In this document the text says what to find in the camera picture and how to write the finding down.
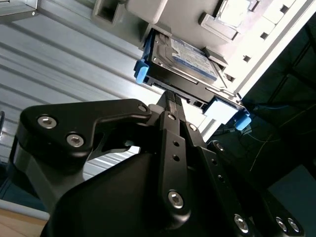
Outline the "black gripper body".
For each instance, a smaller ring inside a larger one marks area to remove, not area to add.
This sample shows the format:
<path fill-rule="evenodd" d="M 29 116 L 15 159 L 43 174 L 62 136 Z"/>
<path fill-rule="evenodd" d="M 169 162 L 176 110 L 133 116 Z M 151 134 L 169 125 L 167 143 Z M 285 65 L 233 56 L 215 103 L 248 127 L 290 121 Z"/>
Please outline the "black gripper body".
<path fill-rule="evenodd" d="M 211 173 L 215 154 L 199 149 L 199 171 L 187 167 L 185 144 L 136 154 L 83 180 L 36 160 L 16 143 L 13 166 L 24 173 L 50 211 L 43 237 L 237 237 L 228 183 Z"/>

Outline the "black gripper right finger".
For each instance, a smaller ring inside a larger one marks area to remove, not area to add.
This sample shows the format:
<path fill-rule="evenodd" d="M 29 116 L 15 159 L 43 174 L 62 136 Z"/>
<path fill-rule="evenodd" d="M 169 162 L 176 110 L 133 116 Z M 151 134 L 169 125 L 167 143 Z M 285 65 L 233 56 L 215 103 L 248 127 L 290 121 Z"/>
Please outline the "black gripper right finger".
<path fill-rule="evenodd" d="M 174 110 L 193 168 L 194 216 L 209 237 L 304 237 L 303 226 L 265 188 L 243 171 L 219 141 L 207 145 L 185 119 L 180 97 Z"/>

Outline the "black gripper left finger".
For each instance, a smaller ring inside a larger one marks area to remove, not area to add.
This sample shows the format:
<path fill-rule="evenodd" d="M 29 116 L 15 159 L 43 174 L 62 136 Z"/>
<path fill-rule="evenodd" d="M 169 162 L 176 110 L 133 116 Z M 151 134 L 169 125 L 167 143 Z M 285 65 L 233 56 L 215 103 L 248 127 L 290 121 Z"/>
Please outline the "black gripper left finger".
<path fill-rule="evenodd" d="M 136 154 L 158 154 L 167 142 L 185 144 L 172 92 L 155 105 L 136 99 L 33 106 L 19 122 L 19 145 L 36 160 L 83 180 Z"/>

